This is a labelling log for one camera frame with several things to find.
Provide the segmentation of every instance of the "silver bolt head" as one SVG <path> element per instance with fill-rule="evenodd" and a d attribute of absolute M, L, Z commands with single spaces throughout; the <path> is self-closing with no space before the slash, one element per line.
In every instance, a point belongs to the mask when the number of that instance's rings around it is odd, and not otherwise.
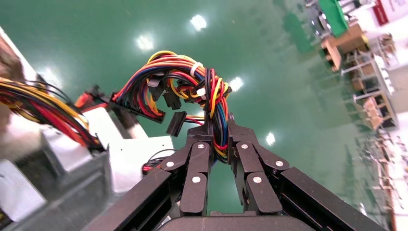
<path fill-rule="evenodd" d="M 262 182 L 262 179 L 260 177 L 254 177 L 253 180 L 254 180 L 255 183 L 261 183 Z"/>
<path fill-rule="evenodd" d="M 192 178 L 192 182 L 193 183 L 198 183 L 198 182 L 200 182 L 201 181 L 201 178 L 200 177 L 193 177 Z"/>

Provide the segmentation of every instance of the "white wall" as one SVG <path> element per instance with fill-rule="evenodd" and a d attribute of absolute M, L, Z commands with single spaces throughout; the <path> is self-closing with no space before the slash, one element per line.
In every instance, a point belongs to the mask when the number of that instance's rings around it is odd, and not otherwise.
<path fill-rule="evenodd" d="M 358 18 L 358 23 L 369 39 L 381 34 L 391 33 L 397 49 L 396 54 L 400 66 L 408 64 L 408 15 L 380 26 L 372 9 L 357 10 L 351 14 Z"/>
<path fill-rule="evenodd" d="M 390 97 L 395 112 L 408 112 L 408 65 L 396 70 L 388 71 L 395 91 Z"/>

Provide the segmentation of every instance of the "floor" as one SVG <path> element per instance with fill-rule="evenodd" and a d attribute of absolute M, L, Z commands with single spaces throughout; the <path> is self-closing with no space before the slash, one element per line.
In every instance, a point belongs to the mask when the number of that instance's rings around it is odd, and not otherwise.
<path fill-rule="evenodd" d="M 195 15 L 206 28 L 194 28 Z M 120 89 L 159 50 L 188 55 L 227 81 L 239 77 L 243 85 L 228 100 L 237 124 L 253 128 L 263 146 L 384 222 L 382 202 L 370 190 L 375 179 L 358 160 L 356 139 L 370 132 L 349 115 L 352 91 L 331 72 L 307 16 L 302 0 L 0 3 L 1 27 L 39 73 L 73 98 L 95 83 L 105 92 Z M 164 101 L 158 107 L 170 112 Z M 192 104 L 183 109 L 200 112 Z M 149 136 L 161 136 L 170 119 L 141 124 Z M 174 139 L 176 148 L 184 145 L 187 128 Z M 242 211 L 229 166 L 214 167 L 208 189 L 209 210 Z"/>

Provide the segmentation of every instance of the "wire bundle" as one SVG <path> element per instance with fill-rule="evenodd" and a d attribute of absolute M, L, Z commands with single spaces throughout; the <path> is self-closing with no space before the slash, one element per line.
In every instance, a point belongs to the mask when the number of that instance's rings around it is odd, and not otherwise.
<path fill-rule="evenodd" d="M 46 82 L 32 81 L 35 86 L 0 78 L 0 103 L 7 105 L 12 112 L 40 124 L 48 124 L 84 147 L 100 147 L 96 137 L 89 133 L 88 122 L 66 94 Z M 53 93 L 59 99 L 49 95 Z"/>
<path fill-rule="evenodd" d="M 188 115 L 186 122 L 202 125 L 206 118 L 213 122 L 214 148 L 218 159 L 227 161 L 227 98 L 231 92 L 228 83 L 218 77 L 214 69 L 204 68 L 201 63 L 171 51 L 159 51 L 138 70 L 127 84 L 112 98 L 114 102 L 141 110 L 150 118 L 164 115 L 158 111 L 147 83 L 152 76 L 162 76 L 165 90 L 173 92 L 185 102 L 198 103 L 204 108 L 204 117 Z"/>
<path fill-rule="evenodd" d="M 163 161 L 163 160 L 165 160 L 167 157 L 169 157 L 169 156 L 163 156 L 163 157 L 158 157 L 158 158 L 155 158 L 155 159 L 153 159 L 153 157 L 154 156 L 156 156 L 157 154 L 159 154 L 159 153 L 162 153 L 162 152 L 165 152 L 165 151 L 177 151 L 176 149 L 163 149 L 163 150 L 160 150 L 160 151 L 158 151 L 158 152 L 156 152 L 155 154 L 153 154 L 150 158 L 149 158 L 149 160 L 147 161 L 147 163 L 144 163 L 143 164 L 143 166 L 141 167 L 141 171 L 142 171 L 142 174 L 144 175 L 144 176 L 146 176 L 150 171 L 152 171 L 155 167 L 159 167 L 159 164 Z"/>

